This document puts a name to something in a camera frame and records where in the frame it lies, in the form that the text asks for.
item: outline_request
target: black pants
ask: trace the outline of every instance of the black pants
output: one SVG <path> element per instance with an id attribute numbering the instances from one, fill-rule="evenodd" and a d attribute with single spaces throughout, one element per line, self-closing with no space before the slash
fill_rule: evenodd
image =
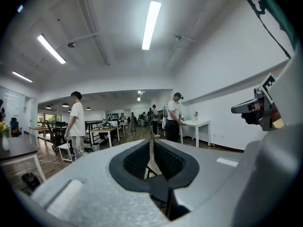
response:
<path id="1" fill-rule="evenodd" d="M 179 125 L 174 120 L 168 120 L 166 124 L 166 138 L 170 141 L 177 142 L 179 138 Z"/>
<path id="2" fill-rule="evenodd" d="M 154 134 L 158 134 L 158 121 L 152 122 L 152 130 Z"/>

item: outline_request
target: baseball cap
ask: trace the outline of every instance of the baseball cap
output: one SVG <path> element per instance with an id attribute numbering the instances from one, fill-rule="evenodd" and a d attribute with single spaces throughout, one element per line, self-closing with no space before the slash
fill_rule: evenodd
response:
<path id="1" fill-rule="evenodd" d="M 183 96 L 180 93 L 175 93 L 174 96 L 177 96 L 178 98 L 183 99 Z"/>

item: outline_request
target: green fabric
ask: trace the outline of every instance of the green fabric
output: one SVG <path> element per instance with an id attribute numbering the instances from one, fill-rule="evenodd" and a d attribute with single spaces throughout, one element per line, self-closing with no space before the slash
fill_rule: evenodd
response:
<path id="1" fill-rule="evenodd" d="M 298 44 L 298 36 L 294 30 L 294 27 L 289 22 L 287 16 L 283 12 L 283 10 L 280 8 L 280 6 L 276 3 L 275 0 L 266 0 L 268 9 L 270 10 L 272 16 L 276 19 L 276 21 L 279 23 L 280 28 L 286 32 L 290 43 L 292 44 L 293 50 L 295 50 L 297 44 Z"/>

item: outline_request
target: tabletop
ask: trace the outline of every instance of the tabletop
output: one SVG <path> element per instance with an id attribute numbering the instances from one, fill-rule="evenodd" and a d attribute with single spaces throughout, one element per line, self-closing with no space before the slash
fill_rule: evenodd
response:
<path id="1" fill-rule="evenodd" d="M 2 138 L 0 138 L 0 161 L 24 157 L 38 152 L 37 148 L 26 143 L 23 137 L 7 138 L 7 140 L 9 142 L 9 150 L 4 150 Z"/>
<path id="2" fill-rule="evenodd" d="M 185 120 L 183 121 L 182 125 L 188 125 L 188 126 L 202 126 L 209 124 L 210 121 L 205 121 L 205 122 L 200 122 L 200 121 L 195 121 L 195 120 Z"/>
<path id="3" fill-rule="evenodd" d="M 90 132 L 111 132 L 111 131 L 115 130 L 116 128 L 118 128 L 118 127 L 113 127 L 113 128 L 109 128 L 109 129 L 103 129 L 103 130 L 94 129 L 94 130 L 91 130 Z"/>
<path id="4" fill-rule="evenodd" d="M 29 127 L 31 130 L 34 131 L 46 131 L 48 130 L 48 127 L 46 126 L 33 126 L 33 127 Z"/>

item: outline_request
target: baseboard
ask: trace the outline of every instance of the baseboard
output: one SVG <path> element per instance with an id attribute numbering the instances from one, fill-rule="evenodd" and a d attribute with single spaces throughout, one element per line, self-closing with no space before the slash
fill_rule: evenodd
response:
<path id="1" fill-rule="evenodd" d="M 184 138 L 187 138 L 187 139 L 191 139 L 190 136 L 184 136 Z M 201 143 L 204 143 L 204 144 L 208 144 L 207 141 L 204 141 L 204 140 L 199 140 L 199 142 Z M 228 147 L 228 146 L 221 146 L 221 145 L 218 145 L 218 144 L 214 144 L 216 147 L 218 148 L 221 148 L 221 149 L 224 149 L 224 150 L 228 150 L 228 151 L 232 151 L 232 152 L 240 152 L 240 153 L 243 153 L 244 150 L 242 149 L 235 149 L 235 148 L 231 148 L 231 147 Z"/>

